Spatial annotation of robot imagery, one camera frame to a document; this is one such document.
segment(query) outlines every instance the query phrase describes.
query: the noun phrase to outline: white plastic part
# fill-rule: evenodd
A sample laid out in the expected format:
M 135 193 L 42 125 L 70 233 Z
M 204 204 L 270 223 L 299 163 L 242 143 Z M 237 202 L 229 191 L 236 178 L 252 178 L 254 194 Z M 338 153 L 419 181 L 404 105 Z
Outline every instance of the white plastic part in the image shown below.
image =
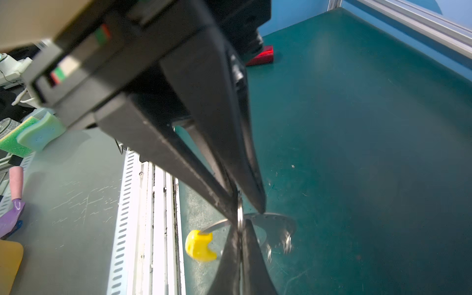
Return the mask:
M 21 74 L 32 62 L 31 58 L 16 61 L 8 54 L 2 53 L 0 56 L 0 86 L 8 89 L 19 85 L 21 82 Z
M 180 280 L 180 295 L 186 295 L 185 286 L 185 267 L 184 267 L 184 243 L 182 239 L 182 219 L 180 217 L 180 193 L 178 189 L 178 179 L 174 182 L 174 197 L 176 205 L 176 220 L 177 223 L 177 240 L 178 240 L 178 263 L 179 263 L 179 280 Z
M 174 221 L 174 197 L 172 192 L 172 176 L 166 173 L 166 225 L 167 225 L 167 284 L 168 295 L 178 295 L 176 265 L 176 227 Z
M 152 295 L 166 293 L 167 274 L 166 263 L 166 201 L 164 183 L 166 173 L 156 167 L 154 173 L 154 234 L 152 254 Z
M 153 219 L 153 195 L 154 165 L 150 162 L 141 164 L 141 181 L 139 186 L 139 214 L 138 231 L 135 258 L 135 277 L 133 289 L 128 294 L 149 295 L 152 281 L 152 219 Z

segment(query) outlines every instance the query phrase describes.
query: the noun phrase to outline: pink object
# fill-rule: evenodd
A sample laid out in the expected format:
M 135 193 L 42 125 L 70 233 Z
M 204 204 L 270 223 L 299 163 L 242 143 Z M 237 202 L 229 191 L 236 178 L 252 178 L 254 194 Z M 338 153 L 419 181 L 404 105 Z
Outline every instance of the pink object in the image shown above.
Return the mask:
M 23 194 L 23 168 L 19 166 L 12 167 L 9 175 L 13 208 L 0 217 L 0 239 L 5 239 L 21 226 L 17 226 L 17 222 L 25 209 L 25 202 L 21 199 Z
M 12 167 L 9 174 L 11 200 L 21 199 L 23 197 L 23 167 Z

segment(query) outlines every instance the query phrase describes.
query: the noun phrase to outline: purple object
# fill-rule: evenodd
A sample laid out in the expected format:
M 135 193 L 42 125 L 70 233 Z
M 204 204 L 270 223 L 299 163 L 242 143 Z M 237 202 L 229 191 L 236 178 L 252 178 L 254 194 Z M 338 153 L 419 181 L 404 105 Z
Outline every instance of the purple object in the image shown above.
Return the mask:
M 25 208 L 25 202 L 21 199 L 14 199 L 12 203 L 13 208 L 0 217 L 0 238 L 3 238 L 15 228 L 18 218 L 20 218 Z

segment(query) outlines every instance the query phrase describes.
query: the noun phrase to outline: red object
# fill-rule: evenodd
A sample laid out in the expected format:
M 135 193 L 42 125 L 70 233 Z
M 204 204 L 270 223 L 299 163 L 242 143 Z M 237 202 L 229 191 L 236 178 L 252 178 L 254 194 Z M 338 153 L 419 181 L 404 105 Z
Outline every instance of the red object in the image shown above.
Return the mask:
M 51 78 L 54 81 L 54 85 L 60 84 L 60 79 L 56 73 L 51 72 Z
M 270 64 L 274 62 L 274 47 L 272 45 L 264 46 L 262 52 L 253 58 L 252 60 L 248 61 L 246 66 L 255 66 L 255 65 L 263 65 L 263 64 Z
M 110 31 L 108 30 L 108 27 L 106 24 L 102 24 L 101 26 L 101 29 L 103 30 L 103 33 L 105 34 L 105 36 L 107 36 L 107 40 L 110 39 L 111 35 L 110 35 Z

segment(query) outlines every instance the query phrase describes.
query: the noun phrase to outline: sponge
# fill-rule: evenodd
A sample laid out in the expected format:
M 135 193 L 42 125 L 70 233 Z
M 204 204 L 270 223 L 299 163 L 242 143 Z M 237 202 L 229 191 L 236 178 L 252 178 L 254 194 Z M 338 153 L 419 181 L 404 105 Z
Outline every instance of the sponge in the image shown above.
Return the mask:
M 66 128 L 54 115 L 47 112 L 36 124 L 24 129 L 17 142 L 33 151 L 39 152 L 53 139 L 59 137 Z
M 17 136 L 22 133 L 26 128 L 38 122 L 39 120 L 37 118 L 29 117 L 28 120 L 21 123 L 18 127 L 13 129 L 4 137 L 0 138 L 0 150 L 10 152 L 18 157 L 26 157 L 29 153 L 31 153 L 31 149 L 19 144 L 17 142 Z

